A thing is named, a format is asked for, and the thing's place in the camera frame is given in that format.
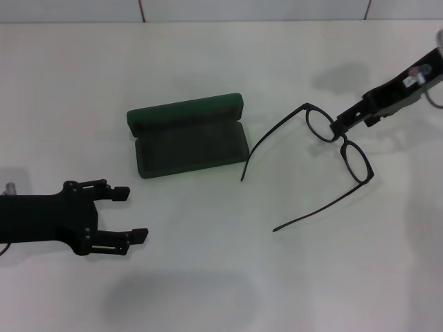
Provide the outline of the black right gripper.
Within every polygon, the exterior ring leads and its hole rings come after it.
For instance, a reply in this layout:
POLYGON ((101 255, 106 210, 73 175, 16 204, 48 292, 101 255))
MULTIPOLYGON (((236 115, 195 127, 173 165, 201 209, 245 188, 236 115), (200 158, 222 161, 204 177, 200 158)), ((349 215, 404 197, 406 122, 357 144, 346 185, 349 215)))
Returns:
POLYGON ((415 103, 426 89, 441 81, 442 55, 434 48, 389 82, 367 92, 362 100, 337 116, 330 128, 335 136, 341 136, 362 121, 366 127, 372 127, 415 103))

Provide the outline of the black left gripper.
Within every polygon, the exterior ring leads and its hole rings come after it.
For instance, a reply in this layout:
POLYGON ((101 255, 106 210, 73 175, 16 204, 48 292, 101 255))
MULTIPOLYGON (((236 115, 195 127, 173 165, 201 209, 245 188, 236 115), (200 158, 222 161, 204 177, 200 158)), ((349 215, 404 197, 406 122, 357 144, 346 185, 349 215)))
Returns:
POLYGON ((145 242, 148 229, 98 230, 95 202, 123 202, 129 193, 128 187, 112 187, 101 179, 67 181, 52 195, 18 195, 15 183, 9 182, 1 194, 1 254, 14 243, 60 241, 79 256, 124 256, 130 246, 145 242))

